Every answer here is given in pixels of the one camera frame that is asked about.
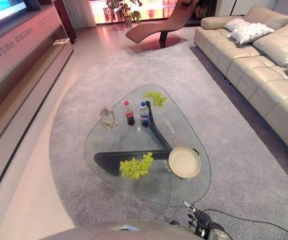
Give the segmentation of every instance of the tile floor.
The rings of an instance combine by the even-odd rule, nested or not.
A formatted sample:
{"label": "tile floor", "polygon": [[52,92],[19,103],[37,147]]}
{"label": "tile floor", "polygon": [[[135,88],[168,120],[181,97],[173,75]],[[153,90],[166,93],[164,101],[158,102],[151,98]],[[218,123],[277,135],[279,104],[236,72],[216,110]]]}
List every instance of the tile floor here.
{"label": "tile floor", "polygon": [[[193,41],[194,27],[175,34]],[[58,106],[88,69],[134,43],[122,25],[76,32],[74,53],[26,134],[0,184],[0,240],[35,240],[74,225],[57,195],[49,164],[49,135]]]}

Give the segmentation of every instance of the water bottle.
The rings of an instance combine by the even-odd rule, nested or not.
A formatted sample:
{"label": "water bottle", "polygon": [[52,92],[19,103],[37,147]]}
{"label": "water bottle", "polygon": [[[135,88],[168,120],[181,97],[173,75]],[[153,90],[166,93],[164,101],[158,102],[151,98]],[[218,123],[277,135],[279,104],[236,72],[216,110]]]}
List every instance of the water bottle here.
{"label": "water bottle", "polygon": [[127,124],[133,126],[135,124],[133,109],[129,104],[129,101],[124,102],[125,105],[125,116],[127,118]]}
{"label": "water bottle", "polygon": [[140,104],[140,118],[142,121],[142,126],[143,127],[148,127],[149,125],[149,110],[144,101],[141,102]]}

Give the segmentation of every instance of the carpet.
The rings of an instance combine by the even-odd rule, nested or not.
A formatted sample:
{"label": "carpet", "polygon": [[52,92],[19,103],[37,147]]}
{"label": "carpet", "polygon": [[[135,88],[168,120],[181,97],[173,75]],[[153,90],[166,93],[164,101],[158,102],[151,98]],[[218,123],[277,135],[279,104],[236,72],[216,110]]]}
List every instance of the carpet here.
{"label": "carpet", "polygon": [[[100,107],[113,106],[145,84],[168,92],[209,156],[211,185],[196,206],[288,229],[287,148],[188,41],[155,51],[125,49],[92,67],[67,92],[54,118],[49,155],[57,192],[74,224],[110,220],[187,224],[185,207],[165,207],[121,192],[94,174],[84,159],[85,140]],[[235,240],[288,239],[288,233],[274,226],[209,214]]]}

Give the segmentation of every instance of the beige leather sofa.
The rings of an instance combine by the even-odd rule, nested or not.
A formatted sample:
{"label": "beige leather sofa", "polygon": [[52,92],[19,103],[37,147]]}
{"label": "beige leather sofa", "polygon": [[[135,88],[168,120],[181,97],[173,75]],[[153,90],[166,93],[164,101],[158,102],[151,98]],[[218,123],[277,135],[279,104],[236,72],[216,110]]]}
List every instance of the beige leather sofa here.
{"label": "beige leather sofa", "polygon": [[288,16],[253,6],[245,21],[275,32],[242,46],[223,28],[234,18],[242,16],[202,19],[194,43],[288,145]]}

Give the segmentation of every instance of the plant pot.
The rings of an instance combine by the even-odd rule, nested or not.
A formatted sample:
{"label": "plant pot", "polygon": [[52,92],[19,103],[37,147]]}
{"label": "plant pot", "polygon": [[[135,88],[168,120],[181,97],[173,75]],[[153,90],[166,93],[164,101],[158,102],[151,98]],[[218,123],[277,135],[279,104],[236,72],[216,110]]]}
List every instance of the plant pot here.
{"label": "plant pot", "polygon": [[132,18],[131,17],[124,17],[125,25],[127,28],[132,27]]}

